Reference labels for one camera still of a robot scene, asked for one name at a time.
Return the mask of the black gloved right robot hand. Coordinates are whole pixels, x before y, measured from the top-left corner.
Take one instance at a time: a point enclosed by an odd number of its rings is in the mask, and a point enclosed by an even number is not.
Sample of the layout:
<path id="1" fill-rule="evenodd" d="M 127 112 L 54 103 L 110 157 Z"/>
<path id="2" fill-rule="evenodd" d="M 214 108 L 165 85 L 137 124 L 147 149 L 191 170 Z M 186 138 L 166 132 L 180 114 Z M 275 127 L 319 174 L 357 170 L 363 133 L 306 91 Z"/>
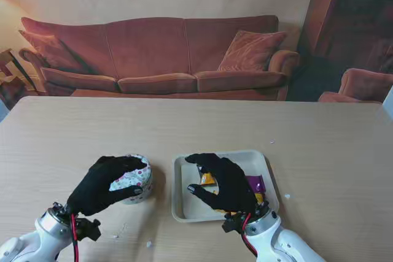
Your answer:
<path id="1" fill-rule="evenodd" d="M 215 153 L 195 153 L 185 160 L 199 165 L 203 173 L 210 173 L 219 187 L 218 194 L 214 194 L 199 184 L 190 184 L 187 189 L 191 194 L 214 210 L 255 213 L 257 199 L 243 170 L 236 163 Z"/>

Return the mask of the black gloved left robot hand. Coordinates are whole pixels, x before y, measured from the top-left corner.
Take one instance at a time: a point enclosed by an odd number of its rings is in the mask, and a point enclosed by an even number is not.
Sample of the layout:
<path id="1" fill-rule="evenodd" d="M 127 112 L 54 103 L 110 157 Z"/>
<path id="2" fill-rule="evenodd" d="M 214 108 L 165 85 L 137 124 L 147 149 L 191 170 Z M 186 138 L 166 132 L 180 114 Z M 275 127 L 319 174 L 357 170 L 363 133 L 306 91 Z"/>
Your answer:
<path id="1" fill-rule="evenodd" d="M 144 169 L 147 165 L 133 156 L 102 156 L 92 165 L 66 202 L 69 214 L 91 216 L 109 206 L 142 193 L 142 188 L 132 185 L 111 191 L 112 182 L 125 173 Z"/>

